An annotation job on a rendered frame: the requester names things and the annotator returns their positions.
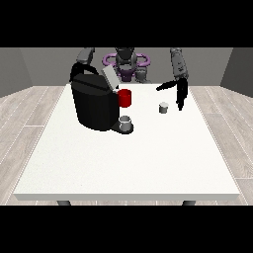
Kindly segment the red pod holder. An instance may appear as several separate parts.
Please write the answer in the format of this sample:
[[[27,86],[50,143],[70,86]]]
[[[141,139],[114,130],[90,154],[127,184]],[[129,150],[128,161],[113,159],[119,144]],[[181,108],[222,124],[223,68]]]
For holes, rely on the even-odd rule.
[[[131,91],[129,89],[121,89],[118,91],[119,106],[127,108],[131,105]]]

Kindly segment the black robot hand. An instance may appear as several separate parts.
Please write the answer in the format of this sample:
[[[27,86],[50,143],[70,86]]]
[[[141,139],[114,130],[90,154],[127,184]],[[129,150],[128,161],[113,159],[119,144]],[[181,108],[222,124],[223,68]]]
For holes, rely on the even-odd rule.
[[[76,62],[71,68],[69,81],[72,82],[76,75],[84,73],[84,71],[88,71],[96,75],[99,74],[99,72],[94,66],[91,66],[89,64],[83,64],[81,62]]]
[[[157,91],[166,90],[169,88],[177,87],[177,100],[176,104],[178,109],[182,110],[184,107],[184,101],[188,96],[188,80],[184,77],[179,78],[178,80],[172,80],[162,83],[156,88]]]

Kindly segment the pale grey machine lid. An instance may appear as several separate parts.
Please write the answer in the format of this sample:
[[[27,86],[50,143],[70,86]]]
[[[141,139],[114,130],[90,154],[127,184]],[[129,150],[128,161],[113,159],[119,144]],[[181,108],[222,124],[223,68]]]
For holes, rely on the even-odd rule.
[[[115,90],[121,83],[112,65],[104,67],[102,69],[102,73],[112,90]]]

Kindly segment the small grey cup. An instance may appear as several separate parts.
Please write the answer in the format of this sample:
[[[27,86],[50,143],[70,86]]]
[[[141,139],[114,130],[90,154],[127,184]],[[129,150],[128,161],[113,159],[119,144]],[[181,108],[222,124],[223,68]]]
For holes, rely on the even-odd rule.
[[[120,130],[128,131],[131,128],[131,119],[129,116],[121,116],[119,118]]]

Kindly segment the black coffee machine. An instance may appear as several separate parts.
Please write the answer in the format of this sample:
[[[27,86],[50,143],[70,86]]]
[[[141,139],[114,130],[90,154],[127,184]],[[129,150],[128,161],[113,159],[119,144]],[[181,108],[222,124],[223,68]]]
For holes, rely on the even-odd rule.
[[[71,90],[78,121],[81,125],[99,131],[114,130],[121,134],[133,132],[120,130],[118,91],[113,91],[106,78],[95,74],[78,74],[71,82]]]

